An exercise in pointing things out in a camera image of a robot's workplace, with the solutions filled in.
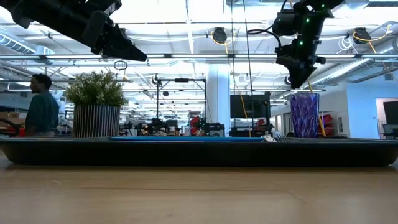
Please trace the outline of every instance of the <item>black tray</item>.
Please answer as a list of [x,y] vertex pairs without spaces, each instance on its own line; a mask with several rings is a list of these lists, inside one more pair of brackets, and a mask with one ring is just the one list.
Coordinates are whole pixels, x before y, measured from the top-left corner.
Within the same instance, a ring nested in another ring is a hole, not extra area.
[[0,139],[7,158],[27,165],[380,167],[397,141],[292,139],[292,142],[134,142],[105,138]]

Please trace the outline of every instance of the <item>desk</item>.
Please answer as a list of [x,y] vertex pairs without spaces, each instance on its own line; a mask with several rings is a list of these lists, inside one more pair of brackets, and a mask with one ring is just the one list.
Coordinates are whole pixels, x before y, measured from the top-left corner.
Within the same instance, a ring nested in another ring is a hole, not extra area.
[[393,167],[29,167],[0,151],[4,224],[395,223],[397,198]]

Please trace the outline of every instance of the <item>teal shirt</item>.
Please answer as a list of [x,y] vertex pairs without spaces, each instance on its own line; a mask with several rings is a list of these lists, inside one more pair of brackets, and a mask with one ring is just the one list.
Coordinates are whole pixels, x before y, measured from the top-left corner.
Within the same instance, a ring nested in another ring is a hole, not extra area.
[[34,96],[26,116],[26,128],[35,126],[37,133],[54,131],[58,126],[59,109],[51,93],[40,93]]

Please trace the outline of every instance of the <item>green plant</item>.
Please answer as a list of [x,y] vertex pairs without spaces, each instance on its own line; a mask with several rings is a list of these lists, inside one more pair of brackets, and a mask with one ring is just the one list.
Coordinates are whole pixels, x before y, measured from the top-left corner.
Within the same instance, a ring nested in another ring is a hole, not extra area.
[[104,71],[78,75],[77,82],[67,89],[66,97],[76,105],[126,105],[128,100],[123,95],[122,85],[114,77],[114,73]]

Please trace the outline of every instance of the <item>table surface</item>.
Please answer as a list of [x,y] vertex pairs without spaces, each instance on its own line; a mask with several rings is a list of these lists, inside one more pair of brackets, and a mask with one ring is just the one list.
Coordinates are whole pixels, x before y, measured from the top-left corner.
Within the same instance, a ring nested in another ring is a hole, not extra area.
[[0,223],[396,223],[398,172],[31,167],[0,150]]

